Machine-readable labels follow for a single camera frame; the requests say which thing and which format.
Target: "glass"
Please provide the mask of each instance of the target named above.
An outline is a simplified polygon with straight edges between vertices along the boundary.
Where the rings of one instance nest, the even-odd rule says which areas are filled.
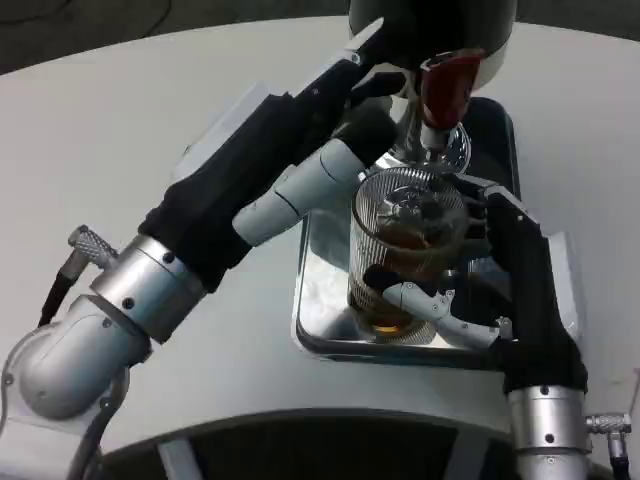
[[[390,168],[367,178],[352,203],[349,260],[349,304],[364,326],[380,336],[422,326],[367,287],[362,276],[380,264],[416,283],[435,282],[458,253],[467,226],[458,191],[426,171]]]

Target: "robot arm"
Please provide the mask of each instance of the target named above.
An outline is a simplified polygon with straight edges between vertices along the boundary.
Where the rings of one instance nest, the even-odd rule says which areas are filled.
[[[504,187],[467,175],[449,176],[458,190],[486,206],[493,257],[510,273],[513,323],[474,325],[451,314],[455,291],[403,281],[381,266],[364,280],[383,298],[430,322],[448,342],[487,350],[505,374],[517,469],[523,480],[584,480],[588,434],[606,434],[616,478],[628,478],[628,415],[585,419],[587,371],[578,348],[575,309],[563,235],[547,237]]]
[[[0,479],[82,478],[124,399],[128,369],[151,353],[150,339],[167,341],[253,246],[293,226],[392,146],[395,124],[375,109],[354,112],[332,137],[352,94],[361,103],[363,92],[397,86],[378,77],[374,87],[354,89],[383,61],[382,27],[380,20],[361,32],[295,96],[260,87],[245,95],[189,149],[190,171],[122,252],[86,227],[72,235],[74,252],[41,328],[3,368]],[[91,292],[49,324],[90,262],[104,270]]]

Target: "screw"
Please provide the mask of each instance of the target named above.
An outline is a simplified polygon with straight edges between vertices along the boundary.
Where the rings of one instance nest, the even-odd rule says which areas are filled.
[[[131,310],[135,306],[136,302],[134,302],[133,298],[127,297],[122,301],[122,308],[125,310]]]

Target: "red tap handle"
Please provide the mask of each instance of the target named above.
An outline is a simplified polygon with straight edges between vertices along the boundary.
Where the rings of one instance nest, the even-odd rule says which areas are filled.
[[[436,55],[420,66],[422,120],[428,127],[450,130],[462,120],[484,56],[481,48],[463,49]]]

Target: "white table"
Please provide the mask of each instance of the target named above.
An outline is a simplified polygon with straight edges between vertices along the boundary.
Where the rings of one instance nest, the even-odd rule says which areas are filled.
[[[257,79],[295,88],[347,39],[344,18],[209,28],[0,77],[0,352],[33,328],[67,235],[133,235],[185,148]],[[582,261],[590,411],[625,410],[640,366],[640,45],[517,25],[481,92],[511,113],[525,203]],[[498,374],[321,361],[291,340],[299,230],[254,251],[132,372],[105,451],[238,415],[374,408],[508,430]],[[87,274],[83,286],[92,275]],[[606,463],[597,444],[596,458]],[[640,440],[630,444],[640,472]]]

